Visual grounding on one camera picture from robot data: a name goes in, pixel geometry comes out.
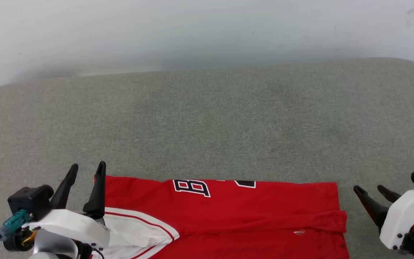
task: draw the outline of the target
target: teal connector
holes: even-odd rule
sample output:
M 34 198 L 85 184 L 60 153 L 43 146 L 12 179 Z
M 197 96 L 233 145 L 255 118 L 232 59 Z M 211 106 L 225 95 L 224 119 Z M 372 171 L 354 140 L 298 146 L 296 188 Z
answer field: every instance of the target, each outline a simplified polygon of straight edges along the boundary
M 7 219 L 0 228 L 0 235 L 1 240 L 5 241 L 7 238 L 10 237 L 12 233 L 15 233 L 18 228 L 23 226 L 23 224 L 27 223 L 30 220 L 30 216 L 28 215 L 26 210 L 19 210 L 17 213 L 12 215 L 9 219 Z

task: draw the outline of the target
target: yellow wire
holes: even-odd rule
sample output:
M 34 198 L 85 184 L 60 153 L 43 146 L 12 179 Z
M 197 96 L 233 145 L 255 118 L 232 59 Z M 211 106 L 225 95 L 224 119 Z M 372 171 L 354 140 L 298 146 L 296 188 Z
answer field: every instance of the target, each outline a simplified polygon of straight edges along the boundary
M 26 246 L 28 242 L 34 241 L 37 232 L 38 232 L 38 230 L 34 230 L 33 233 L 31 233 L 31 236 L 29 236 L 27 239 L 23 240 L 22 246 Z

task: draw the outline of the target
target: white wall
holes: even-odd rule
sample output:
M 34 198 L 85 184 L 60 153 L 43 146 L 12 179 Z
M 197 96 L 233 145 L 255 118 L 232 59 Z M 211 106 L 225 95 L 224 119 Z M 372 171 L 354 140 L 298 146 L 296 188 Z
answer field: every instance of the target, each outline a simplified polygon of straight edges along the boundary
M 0 0 L 0 85 L 363 57 L 414 61 L 414 0 Z

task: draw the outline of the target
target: red jersey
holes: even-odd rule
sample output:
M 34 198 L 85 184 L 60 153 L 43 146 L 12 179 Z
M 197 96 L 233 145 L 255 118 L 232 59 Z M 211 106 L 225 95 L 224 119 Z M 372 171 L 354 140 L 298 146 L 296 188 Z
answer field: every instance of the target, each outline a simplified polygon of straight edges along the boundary
M 336 183 L 106 177 L 110 259 L 347 259 Z

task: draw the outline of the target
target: gray table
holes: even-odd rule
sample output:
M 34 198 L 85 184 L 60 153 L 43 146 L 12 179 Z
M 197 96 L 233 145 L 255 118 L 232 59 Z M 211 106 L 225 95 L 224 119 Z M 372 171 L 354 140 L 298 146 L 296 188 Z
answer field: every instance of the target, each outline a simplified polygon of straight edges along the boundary
M 352 187 L 414 188 L 414 63 L 358 59 L 49 79 L 0 87 L 0 224 L 20 187 L 79 175 L 81 211 L 108 174 L 336 181 L 353 259 L 387 250 Z M 7 254 L 0 258 L 28 258 Z

